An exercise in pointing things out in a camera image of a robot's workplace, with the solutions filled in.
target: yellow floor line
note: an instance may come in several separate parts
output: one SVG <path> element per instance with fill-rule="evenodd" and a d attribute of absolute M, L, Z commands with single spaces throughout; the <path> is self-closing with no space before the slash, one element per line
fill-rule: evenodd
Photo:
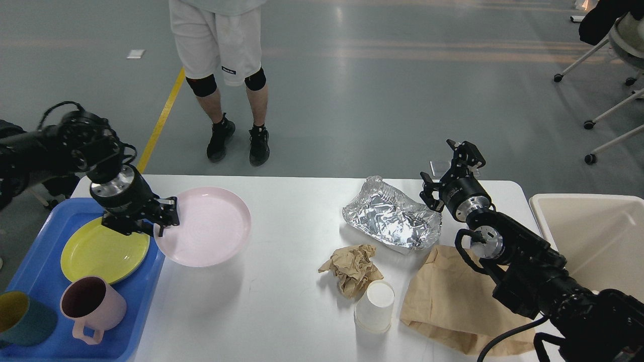
<path fill-rule="evenodd" d="M 175 85 L 172 87 L 172 91 L 170 91 L 170 95 L 167 97 L 166 105 L 163 107 L 159 120 L 156 122 L 156 126 L 152 131 L 152 135 L 150 136 L 150 139 L 147 140 L 146 148 L 143 150 L 143 155 L 141 155 L 141 159 L 138 161 L 137 169 L 141 173 L 146 170 L 147 162 L 150 160 L 152 151 L 154 151 L 156 142 L 166 124 L 167 116 L 170 114 L 172 105 L 175 103 L 176 95 L 179 94 L 179 90 L 181 90 L 181 84 L 184 83 L 184 78 L 185 72 L 184 69 L 181 68 L 179 75 L 176 77 Z"/>

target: yellow plate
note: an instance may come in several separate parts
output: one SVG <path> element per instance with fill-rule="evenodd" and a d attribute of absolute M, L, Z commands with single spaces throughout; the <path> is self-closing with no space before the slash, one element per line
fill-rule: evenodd
<path fill-rule="evenodd" d="M 150 237 L 119 234 L 94 219 L 71 236 L 61 255 L 61 269 L 70 281 L 96 275 L 112 284 L 134 272 L 146 257 Z"/>

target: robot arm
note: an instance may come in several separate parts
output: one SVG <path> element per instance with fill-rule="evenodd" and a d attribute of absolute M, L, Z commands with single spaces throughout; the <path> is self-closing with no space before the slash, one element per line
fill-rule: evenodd
<path fill-rule="evenodd" d="M 58 125 L 43 127 L 55 108 L 76 105 Z M 37 131 L 0 139 L 0 210 L 25 189 L 53 178 L 81 173 L 93 182 L 90 195 L 106 210 L 102 224 L 129 235 L 153 235 L 147 219 L 159 224 L 160 234 L 178 225 L 176 197 L 154 194 L 125 155 L 133 146 L 119 140 L 107 119 L 85 111 L 80 104 L 62 102 L 43 115 Z"/>
<path fill-rule="evenodd" d="M 455 246 L 474 271 L 494 280 L 495 299 L 531 319 L 543 314 L 562 333 L 564 338 L 536 334 L 540 361 L 548 361 L 544 341 L 559 345 L 560 354 L 570 362 L 643 361 L 644 304 L 614 289 L 594 294 L 579 285 L 565 269 L 564 256 L 550 243 L 495 210 L 473 176 L 485 165 L 477 147 L 466 141 L 448 140 L 448 144 L 454 151 L 451 167 L 439 182 L 421 173 L 421 199 L 434 211 L 447 206 L 454 219 L 468 225 L 457 233 Z M 465 253 L 464 236 L 470 237 L 481 267 Z"/>

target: shoe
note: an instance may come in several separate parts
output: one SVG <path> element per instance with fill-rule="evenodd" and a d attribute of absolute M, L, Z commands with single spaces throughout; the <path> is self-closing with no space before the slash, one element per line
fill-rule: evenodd
<path fill-rule="evenodd" d="M 213 124 L 213 135 L 210 137 L 210 143 L 205 150 L 205 154 L 212 162 L 217 162 L 223 159 L 226 155 L 225 144 L 231 139 L 232 134 L 235 132 L 235 123 L 226 118 L 226 113 L 223 114 L 223 120 L 217 124 Z"/>
<path fill-rule="evenodd" d="M 258 131 L 257 128 L 249 129 L 251 134 L 251 155 L 249 160 L 251 165 L 260 166 L 269 159 L 269 131 L 266 127 L 261 128 L 263 131 Z"/>

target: pink mug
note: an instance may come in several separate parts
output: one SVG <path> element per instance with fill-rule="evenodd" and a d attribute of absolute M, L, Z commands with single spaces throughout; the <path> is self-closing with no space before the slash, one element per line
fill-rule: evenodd
<path fill-rule="evenodd" d="M 116 327 L 127 311 L 125 299 L 99 276 L 85 276 L 62 294 L 61 312 L 74 321 L 71 334 L 89 345 L 98 345 L 106 330 Z M 84 328 L 94 330 L 85 336 Z"/>

